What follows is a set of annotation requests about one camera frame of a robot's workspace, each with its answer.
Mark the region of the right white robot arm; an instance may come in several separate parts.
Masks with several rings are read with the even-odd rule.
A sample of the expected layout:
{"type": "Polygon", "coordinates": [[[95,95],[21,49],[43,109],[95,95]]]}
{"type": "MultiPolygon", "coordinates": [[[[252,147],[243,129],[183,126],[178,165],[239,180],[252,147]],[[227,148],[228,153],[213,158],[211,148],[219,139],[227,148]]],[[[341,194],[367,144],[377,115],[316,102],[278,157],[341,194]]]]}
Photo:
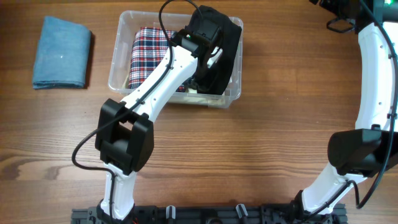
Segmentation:
{"type": "Polygon", "coordinates": [[[354,190],[363,208],[384,173],[397,164],[397,1],[315,1],[354,31],[361,51],[361,102],[355,129],[333,134],[328,164],[290,204],[290,216],[306,222],[329,215],[354,190]]]}

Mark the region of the clear plastic storage container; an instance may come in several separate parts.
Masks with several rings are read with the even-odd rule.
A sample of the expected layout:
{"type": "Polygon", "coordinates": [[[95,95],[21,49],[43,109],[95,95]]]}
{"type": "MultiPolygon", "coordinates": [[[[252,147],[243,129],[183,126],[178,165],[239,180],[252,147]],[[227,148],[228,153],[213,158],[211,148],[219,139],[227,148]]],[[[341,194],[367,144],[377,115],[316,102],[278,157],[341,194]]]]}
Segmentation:
{"type": "MultiPolygon", "coordinates": [[[[144,11],[124,11],[119,17],[118,31],[113,52],[113,59],[109,72],[108,86],[109,88],[127,96],[133,92],[133,89],[127,87],[127,78],[130,69],[130,58],[132,45],[136,32],[141,27],[159,28],[159,18],[156,12],[144,11]]],[[[239,99],[242,92],[242,69],[243,69],[243,36],[239,39],[239,45],[234,61],[233,72],[222,95],[226,99],[224,107],[212,108],[229,108],[230,104],[239,99]]]]}

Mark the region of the cream cloth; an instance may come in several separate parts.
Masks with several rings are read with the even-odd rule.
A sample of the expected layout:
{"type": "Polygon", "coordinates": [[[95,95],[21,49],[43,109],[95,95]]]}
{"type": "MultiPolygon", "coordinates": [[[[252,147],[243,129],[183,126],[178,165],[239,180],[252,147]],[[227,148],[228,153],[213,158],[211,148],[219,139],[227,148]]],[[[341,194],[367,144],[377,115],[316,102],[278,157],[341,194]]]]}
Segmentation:
{"type": "Polygon", "coordinates": [[[166,103],[178,103],[186,105],[204,105],[209,107],[224,107],[226,99],[224,95],[207,95],[194,93],[177,93],[177,84],[182,84],[182,76],[168,74],[159,84],[160,76],[151,74],[149,78],[132,93],[125,96],[121,101],[125,102],[126,107],[130,108],[135,103],[140,102],[139,107],[149,106],[150,108],[161,108],[166,103]]]}

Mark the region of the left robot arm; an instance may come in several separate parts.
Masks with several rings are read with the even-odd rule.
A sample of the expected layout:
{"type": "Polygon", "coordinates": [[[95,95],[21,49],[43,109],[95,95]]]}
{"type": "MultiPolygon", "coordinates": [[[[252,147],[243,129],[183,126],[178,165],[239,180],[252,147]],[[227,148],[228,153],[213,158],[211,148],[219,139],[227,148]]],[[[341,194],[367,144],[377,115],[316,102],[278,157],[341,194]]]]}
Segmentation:
{"type": "Polygon", "coordinates": [[[204,19],[172,37],[165,57],[149,77],[121,102],[108,99],[101,107],[95,148],[107,172],[106,193],[98,205],[105,223],[126,223],[134,207],[136,174],[154,150],[154,123],[180,85],[198,92],[212,90],[213,67],[223,56],[224,30],[204,19]]]}

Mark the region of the black garment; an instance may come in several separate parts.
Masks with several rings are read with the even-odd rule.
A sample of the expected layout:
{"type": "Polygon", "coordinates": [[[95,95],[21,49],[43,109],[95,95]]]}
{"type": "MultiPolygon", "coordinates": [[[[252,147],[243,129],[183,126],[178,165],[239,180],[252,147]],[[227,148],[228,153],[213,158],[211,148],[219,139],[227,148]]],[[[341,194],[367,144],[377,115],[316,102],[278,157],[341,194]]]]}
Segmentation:
{"type": "MultiPolygon", "coordinates": [[[[214,78],[210,89],[197,90],[199,93],[222,95],[233,72],[242,28],[227,15],[210,6],[201,5],[192,14],[183,31],[185,35],[193,35],[190,41],[198,45],[194,51],[198,58],[209,48],[220,47],[223,50],[222,56],[210,68],[214,78]]],[[[192,77],[184,82],[186,87],[191,88],[191,79],[192,77]]]]}

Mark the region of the red plaid cloth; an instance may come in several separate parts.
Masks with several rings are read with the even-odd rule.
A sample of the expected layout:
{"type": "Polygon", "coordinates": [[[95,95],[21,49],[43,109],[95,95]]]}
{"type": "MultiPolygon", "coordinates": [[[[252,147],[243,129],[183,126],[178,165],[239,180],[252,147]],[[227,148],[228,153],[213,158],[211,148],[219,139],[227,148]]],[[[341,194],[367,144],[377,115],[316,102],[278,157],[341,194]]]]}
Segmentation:
{"type": "Polygon", "coordinates": [[[139,87],[164,58],[169,43],[161,28],[141,27],[132,45],[127,87],[139,87]]]}

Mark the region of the blue denim cloth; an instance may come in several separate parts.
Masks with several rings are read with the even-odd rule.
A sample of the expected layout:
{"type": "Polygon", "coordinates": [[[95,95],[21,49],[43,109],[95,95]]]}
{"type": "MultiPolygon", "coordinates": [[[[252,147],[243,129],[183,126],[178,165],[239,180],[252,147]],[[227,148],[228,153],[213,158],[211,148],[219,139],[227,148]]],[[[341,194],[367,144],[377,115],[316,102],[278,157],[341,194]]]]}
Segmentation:
{"type": "Polygon", "coordinates": [[[91,31],[81,24],[44,17],[35,55],[32,87],[84,88],[91,31]]]}

